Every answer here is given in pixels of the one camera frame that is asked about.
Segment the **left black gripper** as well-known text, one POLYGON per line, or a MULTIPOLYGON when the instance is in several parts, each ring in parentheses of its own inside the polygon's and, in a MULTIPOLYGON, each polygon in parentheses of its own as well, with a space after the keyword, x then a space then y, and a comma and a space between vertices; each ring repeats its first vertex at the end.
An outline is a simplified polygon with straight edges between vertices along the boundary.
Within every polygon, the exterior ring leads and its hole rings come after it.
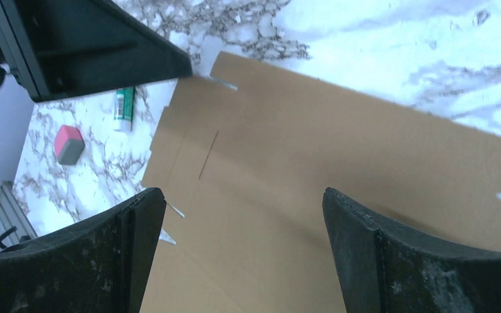
POLYGON ((0 65, 35 102, 192 75, 187 52, 112 1, 0 1, 0 65))

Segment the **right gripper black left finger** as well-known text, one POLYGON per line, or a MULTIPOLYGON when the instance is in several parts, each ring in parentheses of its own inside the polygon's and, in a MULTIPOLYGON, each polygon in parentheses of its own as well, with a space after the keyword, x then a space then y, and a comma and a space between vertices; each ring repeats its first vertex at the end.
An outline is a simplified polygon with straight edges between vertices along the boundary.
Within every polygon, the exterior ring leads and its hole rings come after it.
POLYGON ((138 312, 166 200, 148 188, 0 252, 0 312, 138 312))

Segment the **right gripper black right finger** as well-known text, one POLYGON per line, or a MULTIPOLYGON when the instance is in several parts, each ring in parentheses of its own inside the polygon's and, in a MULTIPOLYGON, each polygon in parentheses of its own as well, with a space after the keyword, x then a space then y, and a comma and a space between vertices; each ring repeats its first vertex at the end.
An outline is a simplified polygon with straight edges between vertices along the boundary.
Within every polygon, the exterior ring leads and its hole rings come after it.
POLYGON ((426 234, 334 188, 322 209, 348 312, 501 312, 501 252, 426 234))

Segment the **brown cardboard box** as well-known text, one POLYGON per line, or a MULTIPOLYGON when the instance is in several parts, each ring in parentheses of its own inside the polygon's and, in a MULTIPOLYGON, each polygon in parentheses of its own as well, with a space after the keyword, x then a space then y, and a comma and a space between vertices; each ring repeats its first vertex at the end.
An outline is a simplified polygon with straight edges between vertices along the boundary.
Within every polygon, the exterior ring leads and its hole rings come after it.
POLYGON ((501 138, 222 52, 177 82, 142 181, 143 312, 501 312, 501 138))

